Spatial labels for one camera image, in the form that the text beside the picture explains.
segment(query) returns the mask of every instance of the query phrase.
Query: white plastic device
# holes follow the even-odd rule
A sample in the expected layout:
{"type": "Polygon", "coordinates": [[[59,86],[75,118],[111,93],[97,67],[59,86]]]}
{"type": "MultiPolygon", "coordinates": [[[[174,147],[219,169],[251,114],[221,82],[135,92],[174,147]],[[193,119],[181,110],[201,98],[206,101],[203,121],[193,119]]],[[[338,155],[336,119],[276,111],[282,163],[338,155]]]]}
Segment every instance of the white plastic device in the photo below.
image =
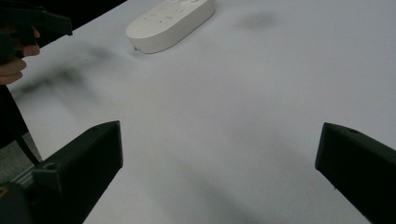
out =
{"type": "Polygon", "coordinates": [[[215,12],[214,0],[164,0],[126,29],[136,50],[156,53],[169,49],[215,12]]]}

